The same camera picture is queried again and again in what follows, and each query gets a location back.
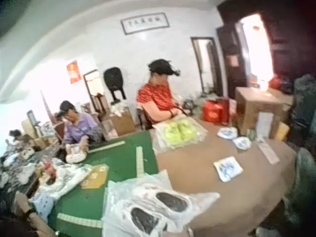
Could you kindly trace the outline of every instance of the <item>hand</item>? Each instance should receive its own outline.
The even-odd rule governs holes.
[[[19,191],[17,191],[15,194],[15,202],[18,208],[20,208],[23,213],[26,213],[28,210],[31,209],[28,198]]]
[[[82,150],[83,152],[88,152],[89,150],[89,143],[88,143],[88,136],[83,136],[80,140],[79,146],[80,146],[80,150]]]
[[[173,116],[177,116],[177,115],[182,114],[182,111],[178,108],[171,109],[171,112],[172,112]]]

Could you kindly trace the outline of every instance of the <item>paper label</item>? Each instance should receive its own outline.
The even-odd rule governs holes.
[[[270,164],[276,164],[280,161],[274,150],[269,146],[268,143],[263,142],[259,144],[259,148],[265,155]]]
[[[271,130],[274,114],[267,112],[259,112],[256,132],[258,137],[268,138]]]

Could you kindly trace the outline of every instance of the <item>black cap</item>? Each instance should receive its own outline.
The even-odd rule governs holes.
[[[157,59],[148,65],[149,71],[159,75],[180,75],[179,70],[174,70],[170,62],[164,59]]]

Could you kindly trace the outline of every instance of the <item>white shoe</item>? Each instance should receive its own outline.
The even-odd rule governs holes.
[[[6,172],[2,173],[0,180],[0,189],[3,189],[5,184],[9,181],[9,175]]]
[[[121,200],[115,206],[122,229],[140,237],[159,237],[163,231],[174,229],[174,222],[152,212],[132,200]]]
[[[32,147],[27,147],[21,152],[23,159],[30,158],[34,153],[35,152],[34,152],[34,149]]]
[[[158,208],[158,211],[172,220],[182,218],[193,209],[189,196],[151,183],[135,188],[133,196]]]
[[[68,164],[80,163],[85,160],[86,156],[86,153],[83,152],[70,154],[66,156],[66,161]]]
[[[17,178],[22,185],[25,185],[29,182],[29,178],[34,172],[35,164],[29,163],[23,167],[22,172],[17,175]]]

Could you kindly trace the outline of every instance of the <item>bright light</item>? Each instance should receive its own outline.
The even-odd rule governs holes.
[[[261,90],[267,90],[267,84],[274,76],[270,53],[270,44],[266,29],[259,14],[241,20],[248,44],[251,73],[258,79]]]

